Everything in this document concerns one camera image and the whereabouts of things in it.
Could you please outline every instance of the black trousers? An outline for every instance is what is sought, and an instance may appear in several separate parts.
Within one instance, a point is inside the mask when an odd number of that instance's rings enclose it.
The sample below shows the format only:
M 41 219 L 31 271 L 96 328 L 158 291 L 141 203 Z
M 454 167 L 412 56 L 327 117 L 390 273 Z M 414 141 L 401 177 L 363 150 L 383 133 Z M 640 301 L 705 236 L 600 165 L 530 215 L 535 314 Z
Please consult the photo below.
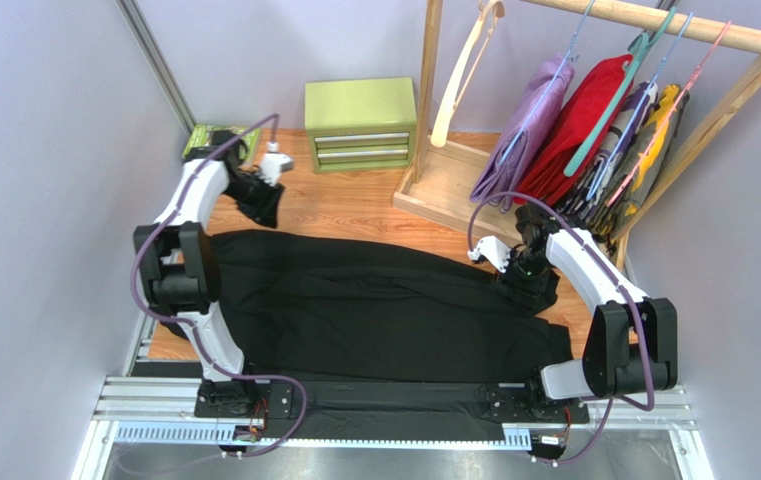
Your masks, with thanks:
M 526 380 L 572 358 L 566 328 L 492 275 L 392 245 L 249 230 L 216 235 L 220 305 L 256 372 L 425 382 Z

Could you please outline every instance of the green drawer cabinet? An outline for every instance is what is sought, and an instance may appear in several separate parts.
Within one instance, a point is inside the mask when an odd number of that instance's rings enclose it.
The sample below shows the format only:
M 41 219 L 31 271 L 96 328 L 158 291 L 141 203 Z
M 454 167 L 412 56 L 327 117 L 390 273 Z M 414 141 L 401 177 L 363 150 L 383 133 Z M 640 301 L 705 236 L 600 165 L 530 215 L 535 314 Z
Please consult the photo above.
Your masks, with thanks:
M 305 125 L 316 173 L 404 168 L 415 148 L 413 82 L 307 83 Z

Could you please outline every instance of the pink hanger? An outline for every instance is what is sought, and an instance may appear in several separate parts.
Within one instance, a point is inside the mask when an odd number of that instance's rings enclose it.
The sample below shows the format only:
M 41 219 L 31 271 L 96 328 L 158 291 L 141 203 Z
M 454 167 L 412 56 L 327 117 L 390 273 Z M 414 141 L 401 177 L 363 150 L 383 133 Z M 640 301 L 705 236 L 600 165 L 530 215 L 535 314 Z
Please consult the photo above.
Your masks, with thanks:
M 640 169 L 640 162 L 643 161 L 643 159 L 647 158 L 649 156 L 649 151 L 652 149 L 652 145 L 655 144 L 655 141 L 658 140 L 658 136 L 661 134 L 662 131 L 667 130 L 667 127 L 669 125 L 670 116 L 673 115 L 673 112 L 676 111 L 676 107 L 679 106 L 679 102 L 682 101 L 682 97 L 685 96 L 688 91 L 690 91 L 691 87 L 694 86 L 694 83 L 696 83 L 697 79 L 700 76 L 700 73 L 702 72 L 702 67 L 705 66 L 705 62 L 708 61 L 709 57 L 711 57 L 712 52 L 717 48 L 717 45 L 720 44 L 720 41 L 723 40 L 723 37 L 726 35 L 726 32 L 729 31 L 729 27 L 732 26 L 732 22 L 726 22 L 726 25 L 723 26 L 723 30 L 721 30 L 720 35 L 717 36 L 717 40 L 714 41 L 714 43 L 711 45 L 711 48 L 708 49 L 708 53 L 705 54 L 705 58 L 702 59 L 702 61 L 697 65 L 697 68 L 694 69 L 694 72 L 691 73 L 690 78 L 688 78 L 687 83 L 685 83 L 685 88 L 682 89 L 681 92 L 679 92 L 679 96 L 676 97 L 676 100 L 673 102 L 673 106 L 670 107 L 670 110 L 667 112 L 667 115 L 664 117 L 664 121 L 661 122 L 661 126 L 658 128 L 658 130 L 655 131 L 655 134 L 652 136 L 652 140 L 649 141 L 649 144 L 646 146 L 646 150 L 643 152 L 643 155 L 637 160 L 637 163 L 634 164 L 634 168 L 631 169 L 631 173 L 629 173 L 625 180 L 623 180 L 623 183 L 620 184 L 620 186 L 617 188 L 617 191 L 614 192 L 614 194 L 611 196 L 610 199 L 608 199 L 608 207 L 610 208 L 611 205 L 614 204 L 614 202 L 617 200 L 617 198 L 620 196 L 621 193 L 623 193 L 623 190 L 626 189 L 628 184 L 631 182 L 632 178 L 634 178 L 635 175 L 637 175 L 637 171 Z

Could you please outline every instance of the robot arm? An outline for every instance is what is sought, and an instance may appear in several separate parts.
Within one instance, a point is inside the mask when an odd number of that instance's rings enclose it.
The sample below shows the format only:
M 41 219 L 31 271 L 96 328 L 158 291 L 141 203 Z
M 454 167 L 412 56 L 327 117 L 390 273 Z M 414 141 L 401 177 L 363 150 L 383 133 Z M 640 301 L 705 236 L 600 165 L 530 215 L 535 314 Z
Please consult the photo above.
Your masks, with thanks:
M 235 199 L 238 209 L 257 223 L 275 227 L 276 208 L 284 190 L 277 181 L 282 172 L 291 169 L 293 160 L 270 143 L 255 172 L 230 171 L 224 161 L 203 162 L 196 159 L 184 164 L 170 206 L 156 218 L 156 224 L 138 227 L 134 240 L 140 250 L 152 231 L 173 213 L 173 205 L 182 203 L 178 215 L 159 234 L 141 263 L 143 291 L 154 312 L 190 320 L 179 325 L 200 358 L 203 378 L 226 382 L 230 378 L 215 365 L 240 374 L 244 354 L 232 341 L 220 311 L 220 272 L 204 230 L 223 193 Z M 169 263 L 166 259 L 177 250 L 184 263 Z
M 505 291 L 533 288 L 531 285 L 557 267 L 593 315 L 582 358 L 548 365 L 532 379 L 540 389 L 539 402 L 611 398 L 645 391 L 640 349 L 629 344 L 630 308 L 619 286 L 641 313 L 654 389 L 674 387 L 678 369 L 676 309 L 672 303 L 649 299 L 629 282 L 605 257 L 590 232 L 562 229 L 530 205 L 516 215 L 524 251 L 511 249 L 495 237 L 485 237 L 469 252 L 469 258 L 490 261 L 501 273 L 497 283 Z

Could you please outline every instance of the cable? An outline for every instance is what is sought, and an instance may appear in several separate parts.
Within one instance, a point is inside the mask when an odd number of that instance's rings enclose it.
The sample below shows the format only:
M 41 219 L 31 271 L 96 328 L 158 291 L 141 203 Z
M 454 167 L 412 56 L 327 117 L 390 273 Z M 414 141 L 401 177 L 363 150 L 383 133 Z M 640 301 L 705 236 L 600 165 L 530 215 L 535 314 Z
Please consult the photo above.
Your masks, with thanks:
M 608 279 L 611 281 L 614 287 L 616 287 L 616 289 L 623 296 L 626 303 L 628 304 L 629 311 L 631 311 L 632 320 L 634 320 L 634 330 L 637 333 L 637 340 L 638 340 L 637 343 L 638 343 L 638 347 L 640 348 L 640 363 L 643 367 L 643 383 L 644 383 L 644 386 L 646 387 L 646 404 L 644 405 L 624 395 L 621 395 L 618 398 L 643 411 L 646 411 L 646 412 L 651 411 L 653 408 L 655 408 L 655 389 L 652 384 L 652 369 L 651 369 L 651 366 L 649 365 L 649 351 L 646 345 L 646 336 L 643 331 L 643 319 L 640 316 L 640 311 L 638 311 L 637 305 L 635 305 L 634 300 L 632 299 L 628 289 L 620 283 L 619 278 L 617 278 L 614 272 L 611 271 L 609 266 L 605 263 L 605 260 L 601 258 L 598 252 L 598 248 L 595 245 L 589 245 L 585 243 L 584 239 L 581 238 L 581 236 L 575 230 L 573 230 L 573 228 L 569 225 L 569 223 L 566 220 L 564 220 L 564 218 L 560 216 L 556 211 L 554 211 L 552 207 L 548 206 L 547 204 L 545 204 L 543 201 L 541 201 L 538 198 L 532 197 L 524 193 L 519 193 L 519 192 L 500 192 L 500 193 L 490 195 L 489 197 L 481 201 L 481 203 L 475 208 L 475 211 L 472 212 L 472 218 L 469 219 L 469 227 L 466 231 L 466 239 L 469 244 L 469 251 L 472 251 L 475 249 L 474 243 L 472 242 L 472 231 L 475 228 L 475 219 L 477 218 L 478 213 L 490 201 L 497 200 L 499 198 L 503 198 L 506 196 L 510 196 L 513 198 L 521 198 L 522 200 L 529 201 L 533 203 L 534 205 L 537 205 L 538 207 L 545 210 L 546 213 L 548 213 L 551 217 L 553 217 L 560 224 L 560 226 L 564 230 L 566 230 L 567 233 L 569 233 L 569 235 L 572 238 L 574 238 L 576 242 L 578 242 L 582 250 L 587 252 L 590 258 L 593 259 L 596 265 L 599 266 L 599 269 L 602 270 L 602 272 L 608 277 Z M 608 401 L 608 408 L 607 410 L 605 410 L 605 415 L 602 416 L 602 423 L 599 424 L 599 428 L 596 430 L 596 433 L 593 435 L 593 438 L 590 439 L 590 443 L 588 443 L 587 446 L 584 447 L 583 450 L 581 450 L 581 452 L 579 452 L 577 455 L 567 460 L 555 460 L 552 462 L 542 462 L 542 463 L 546 463 L 552 466 L 568 465 L 570 463 L 577 461 L 578 459 L 583 457 L 585 454 L 587 454 L 587 452 L 593 447 L 593 444 L 596 443 L 596 441 L 599 439 L 599 436 L 602 434 L 602 429 L 604 428 L 605 421 L 608 419 L 608 415 L 611 412 L 611 405 L 613 405 L 613 403 L 614 403 L 614 400 L 613 398 L 611 398 Z
M 563 441 L 569 443 L 569 432 L 572 430 L 572 412 L 569 407 L 563 407 L 563 413 L 566 415 L 566 428 L 563 430 Z
M 248 133 L 257 130 L 262 127 L 262 125 L 266 124 L 267 122 L 273 122 L 273 128 L 271 129 L 271 142 L 276 141 L 276 133 L 277 129 L 279 127 L 279 114 L 273 113 L 271 115 L 268 115 L 267 117 L 259 120 L 255 124 L 253 124 L 250 127 L 247 127 L 244 131 L 239 133 L 238 135 L 230 138 L 228 141 L 224 142 L 223 145 L 218 147 L 216 150 L 211 152 L 200 164 L 197 166 L 197 168 L 194 169 L 194 171 L 191 173 L 191 175 L 188 177 L 188 179 L 185 181 L 184 186 L 182 187 L 182 190 L 179 194 L 179 198 L 176 200 L 176 204 L 174 206 L 173 211 L 167 216 L 167 218 L 164 219 L 156 228 L 152 231 L 152 233 L 149 234 L 149 237 L 146 238 L 146 240 L 143 242 L 143 244 L 140 247 L 140 250 L 137 252 L 137 255 L 135 255 L 134 263 L 132 264 L 132 271 L 131 275 L 129 277 L 129 286 L 131 287 L 131 294 L 132 299 L 134 299 L 135 304 L 137 307 L 143 311 L 145 314 L 149 315 L 150 317 L 162 322 L 162 323 L 174 323 L 174 324 L 184 324 L 192 329 L 192 334 L 194 336 L 194 340 L 199 348 L 200 355 L 203 357 L 203 360 L 205 360 L 207 363 L 211 365 L 211 367 L 234 380 L 242 380 L 242 381 L 256 381 L 256 380 L 268 380 L 268 381 L 282 381 L 290 383 L 294 386 L 295 389 L 297 389 L 300 392 L 301 395 L 301 404 L 300 404 L 300 413 L 297 416 L 297 419 L 295 419 L 294 423 L 292 424 L 291 428 L 286 431 L 284 435 L 282 435 L 279 439 L 277 439 L 272 444 L 263 447 L 259 450 L 254 450 L 252 452 L 247 452 L 242 457 L 257 457 L 259 455 L 264 455 L 265 453 L 268 453 L 280 445 L 282 445 L 283 442 L 288 440 L 294 432 L 297 430 L 297 428 L 300 426 L 301 423 L 303 423 L 303 419 L 306 416 L 306 408 L 308 406 L 308 395 L 306 393 L 306 389 L 303 387 L 303 384 L 301 384 L 299 381 L 297 381 L 294 378 L 287 377 L 285 375 L 241 375 L 239 373 L 234 373 L 227 371 L 220 365 L 218 365 L 214 360 L 211 358 L 209 353 L 205 349 L 205 345 L 200 341 L 199 332 L 196 329 L 196 326 L 194 322 L 187 318 L 182 317 L 168 317 L 165 315 L 161 315 L 158 313 L 153 312 L 149 306 L 143 301 L 143 298 L 140 296 L 140 292 L 138 292 L 137 289 L 137 283 L 138 283 L 138 273 L 140 271 L 140 265 L 143 261 L 143 257 L 146 254 L 147 251 L 149 251 L 150 248 L 152 248 L 152 244 L 155 242 L 155 239 L 158 238 L 158 235 L 161 234 L 161 232 L 164 231 L 165 228 L 167 228 L 170 223 L 175 220 L 175 218 L 179 215 L 179 212 L 182 209 L 182 205 L 185 203 L 185 198 L 188 196 L 188 192 L 191 189 L 191 185 L 193 184 L 194 180 L 196 180 L 199 177 L 199 174 L 203 171 L 203 169 L 209 164 L 209 162 L 212 161 L 212 159 L 220 156 L 223 152 L 225 152 L 229 147 L 234 145 L 236 142 L 244 138 Z M 213 459 L 213 458 L 220 458 L 220 455 L 215 455 L 212 457 L 205 457 L 207 459 Z M 160 475 L 159 473 L 149 473 L 149 475 Z
M 161 476 L 161 475 L 169 475 L 171 473 L 181 472 L 182 470 L 185 470 L 187 468 L 193 467 L 194 465 L 199 465 L 201 463 L 210 462 L 211 460 L 217 460 L 218 458 L 223 458 L 222 453 L 215 453 L 214 455 L 209 455 L 208 457 L 201 457 L 196 460 L 192 460 L 184 465 L 179 465 L 178 467 L 172 467 L 172 468 L 165 468 L 164 470 L 156 470 L 154 472 L 140 472 L 138 470 L 132 470 L 120 462 L 121 457 L 117 457 L 116 460 L 114 460 L 114 465 L 117 466 L 120 470 L 123 471 L 123 473 L 127 475 L 132 475 L 134 477 L 155 477 L 155 476 Z

